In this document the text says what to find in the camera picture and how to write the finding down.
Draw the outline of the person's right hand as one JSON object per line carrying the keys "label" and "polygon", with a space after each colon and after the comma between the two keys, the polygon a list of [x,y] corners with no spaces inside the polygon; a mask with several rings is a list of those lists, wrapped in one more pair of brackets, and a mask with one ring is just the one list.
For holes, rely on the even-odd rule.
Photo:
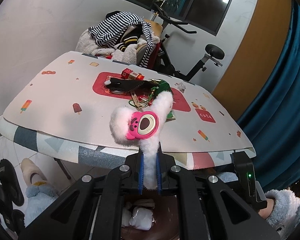
{"label": "person's right hand", "polygon": [[263,218],[267,219],[272,213],[275,206],[275,199],[267,198],[267,207],[258,211],[258,214]]}

